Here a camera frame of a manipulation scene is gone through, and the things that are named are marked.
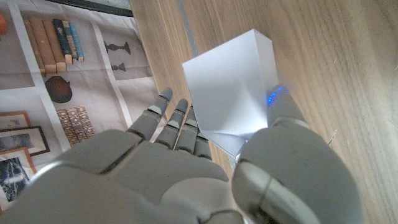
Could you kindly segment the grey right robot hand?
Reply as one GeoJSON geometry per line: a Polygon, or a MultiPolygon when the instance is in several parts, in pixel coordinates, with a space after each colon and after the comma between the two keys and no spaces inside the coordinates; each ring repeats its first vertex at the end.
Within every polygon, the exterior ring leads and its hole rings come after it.
{"type": "Polygon", "coordinates": [[[180,103],[149,138],[165,89],[127,130],[108,130],[49,162],[2,223],[362,223],[356,182],[283,85],[266,97],[268,128],[243,144],[233,175],[211,160],[193,108],[180,103]]]}

